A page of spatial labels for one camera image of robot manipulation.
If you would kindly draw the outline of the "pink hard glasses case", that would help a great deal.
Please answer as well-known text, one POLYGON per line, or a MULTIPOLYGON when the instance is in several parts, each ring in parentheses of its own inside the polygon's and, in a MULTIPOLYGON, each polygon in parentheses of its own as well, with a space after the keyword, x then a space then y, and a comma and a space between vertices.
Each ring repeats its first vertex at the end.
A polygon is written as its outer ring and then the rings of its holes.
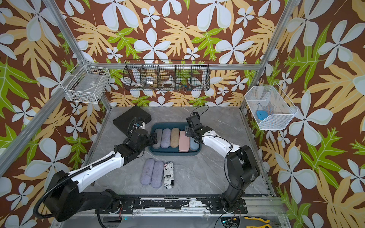
POLYGON ((186 153, 190 149, 190 139, 189 137, 182 137, 179 139, 179 152, 186 153))

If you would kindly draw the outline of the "light blue glasses case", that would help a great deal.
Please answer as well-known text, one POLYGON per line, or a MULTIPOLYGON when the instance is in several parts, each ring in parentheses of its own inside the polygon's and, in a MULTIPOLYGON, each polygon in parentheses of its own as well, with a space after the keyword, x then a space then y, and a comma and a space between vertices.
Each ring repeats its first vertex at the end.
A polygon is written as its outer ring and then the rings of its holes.
POLYGON ((190 138, 189 148, 191 151, 197 151, 199 149, 199 144, 196 143, 193 138, 190 138))

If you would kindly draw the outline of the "grey fabric glasses case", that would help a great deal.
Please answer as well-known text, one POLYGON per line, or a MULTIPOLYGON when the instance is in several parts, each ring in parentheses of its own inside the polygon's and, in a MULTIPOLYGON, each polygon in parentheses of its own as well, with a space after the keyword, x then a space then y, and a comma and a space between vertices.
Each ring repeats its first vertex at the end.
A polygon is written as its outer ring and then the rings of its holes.
POLYGON ((160 128, 155 130, 154 136, 155 136, 156 144, 153 145, 154 149, 159 149, 161 147, 162 133, 163 133, 163 130, 160 128))

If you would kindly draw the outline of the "tan fabric glasses case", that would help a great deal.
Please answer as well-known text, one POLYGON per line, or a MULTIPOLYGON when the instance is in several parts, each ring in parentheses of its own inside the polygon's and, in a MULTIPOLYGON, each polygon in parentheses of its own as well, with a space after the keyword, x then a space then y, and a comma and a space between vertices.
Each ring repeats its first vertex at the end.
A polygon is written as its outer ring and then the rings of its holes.
POLYGON ((179 146, 179 138, 180 138, 180 129, 173 128, 171 130, 171 137, 170 137, 170 146, 172 148, 177 148, 179 146))

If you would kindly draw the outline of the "lilac fabric glasses case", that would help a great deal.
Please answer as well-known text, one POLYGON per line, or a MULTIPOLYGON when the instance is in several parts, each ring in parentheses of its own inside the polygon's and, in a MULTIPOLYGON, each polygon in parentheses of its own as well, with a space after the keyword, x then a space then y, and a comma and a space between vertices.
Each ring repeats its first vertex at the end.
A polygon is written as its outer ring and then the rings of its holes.
POLYGON ((162 131, 162 138, 161 138, 161 147, 163 149, 167 149, 170 147, 171 142, 171 129, 165 128, 162 131))

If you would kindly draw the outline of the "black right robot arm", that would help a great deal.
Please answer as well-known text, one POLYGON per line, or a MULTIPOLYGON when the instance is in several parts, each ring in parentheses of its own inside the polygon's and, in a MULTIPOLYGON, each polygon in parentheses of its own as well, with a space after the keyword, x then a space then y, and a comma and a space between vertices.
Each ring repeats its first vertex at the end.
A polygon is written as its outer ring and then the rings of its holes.
POLYGON ((197 112, 192 112, 186 120, 186 136, 198 144, 212 148, 224 158, 224 173, 229 187, 221 195, 221 204, 226 212, 236 210, 246 188, 260 176, 260 168, 252 149, 247 145, 231 143, 212 128, 203 126, 197 112))

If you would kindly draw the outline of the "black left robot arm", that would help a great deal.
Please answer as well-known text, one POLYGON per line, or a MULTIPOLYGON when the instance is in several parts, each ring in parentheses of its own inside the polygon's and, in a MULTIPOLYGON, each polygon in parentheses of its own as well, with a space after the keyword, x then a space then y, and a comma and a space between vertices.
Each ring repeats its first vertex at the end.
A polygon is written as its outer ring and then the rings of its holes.
POLYGON ((36 218, 55 218, 65 221, 78 212, 118 212, 120 196, 111 189, 102 192, 86 192, 91 183, 113 170, 119 169, 134 159, 148 146, 157 144, 157 134, 145 129, 135 129, 122 144, 101 159, 78 170, 66 173, 60 171, 52 178, 44 195, 33 208, 36 218))

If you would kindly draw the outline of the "teal plastic storage box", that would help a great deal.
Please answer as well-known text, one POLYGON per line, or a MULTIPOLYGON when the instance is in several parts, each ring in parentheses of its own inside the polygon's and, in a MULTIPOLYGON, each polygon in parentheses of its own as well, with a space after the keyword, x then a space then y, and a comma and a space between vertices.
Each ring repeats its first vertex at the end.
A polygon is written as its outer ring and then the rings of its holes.
MULTIPOLYGON (((155 123, 152 126, 151 132, 154 133, 156 129, 164 130, 165 128, 168 128, 170 130, 172 130, 173 128, 179 128, 181 131, 184 131, 187 125, 188 125, 187 122, 159 122, 155 123)), ((153 148, 153 146, 149 146, 149 150, 153 154, 166 155, 166 156, 175 156, 175 155, 194 156, 197 155, 201 151, 201 149, 202 149, 201 144, 198 144, 198 148, 196 150, 189 149, 188 152, 179 152, 178 147, 177 148, 168 147, 166 149, 160 147, 158 149, 155 149, 153 148)))

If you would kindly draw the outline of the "white striped glasses case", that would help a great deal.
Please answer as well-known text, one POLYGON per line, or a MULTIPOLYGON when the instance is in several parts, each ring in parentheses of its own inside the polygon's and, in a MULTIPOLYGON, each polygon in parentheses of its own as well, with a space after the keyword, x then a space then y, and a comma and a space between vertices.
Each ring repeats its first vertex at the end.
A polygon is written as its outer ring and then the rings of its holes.
POLYGON ((175 184, 174 163, 167 162, 163 169, 163 185, 166 189, 172 189, 175 184))

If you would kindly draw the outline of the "black plastic tool case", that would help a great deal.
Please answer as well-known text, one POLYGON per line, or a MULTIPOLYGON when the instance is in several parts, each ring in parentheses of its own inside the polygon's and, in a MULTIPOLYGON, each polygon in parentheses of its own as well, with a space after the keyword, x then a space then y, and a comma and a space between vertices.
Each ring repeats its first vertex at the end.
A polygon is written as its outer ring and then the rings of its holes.
POLYGON ((149 123, 152 120, 151 115, 145 110, 143 110, 139 106, 133 106, 128 111, 115 118, 113 120, 113 124, 118 130, 120 130, 126 136, 129 136, 129 125, 134 118, 136 118, 136 121, 144 121, 145 124, 149 123))

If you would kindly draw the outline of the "blue item in basket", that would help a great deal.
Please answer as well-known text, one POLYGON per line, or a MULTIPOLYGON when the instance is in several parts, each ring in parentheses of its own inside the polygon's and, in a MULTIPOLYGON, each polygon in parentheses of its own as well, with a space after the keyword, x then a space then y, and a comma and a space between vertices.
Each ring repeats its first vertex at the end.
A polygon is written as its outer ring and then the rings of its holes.
POLYGON ((267 117, 269 117, 269 113, 265 110, 257 110, 256 116, 260 121, 262 121, 265 120, 267 117))

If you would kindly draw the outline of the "white mesh basket right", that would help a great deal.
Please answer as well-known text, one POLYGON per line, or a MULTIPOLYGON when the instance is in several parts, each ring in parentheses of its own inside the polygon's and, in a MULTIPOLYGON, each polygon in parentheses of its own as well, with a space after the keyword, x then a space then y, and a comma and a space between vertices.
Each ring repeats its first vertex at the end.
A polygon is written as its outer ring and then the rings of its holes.
POLYGON ((246 94, 245 100, 260 130, 284 130, 293 120, 298 108, 278 85, 253 86, 246 94), (257 110, 265 110, 269 117, 260 121, 257 110))

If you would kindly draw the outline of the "yellow handled pliers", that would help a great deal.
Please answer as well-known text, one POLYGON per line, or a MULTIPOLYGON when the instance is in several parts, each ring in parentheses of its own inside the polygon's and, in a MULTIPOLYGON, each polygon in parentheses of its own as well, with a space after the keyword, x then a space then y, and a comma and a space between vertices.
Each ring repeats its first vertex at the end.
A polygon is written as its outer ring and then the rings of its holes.
POLYGON ((246 228, 281 228, 281 223, 275 220, 260 217, 244 217, 246 228))

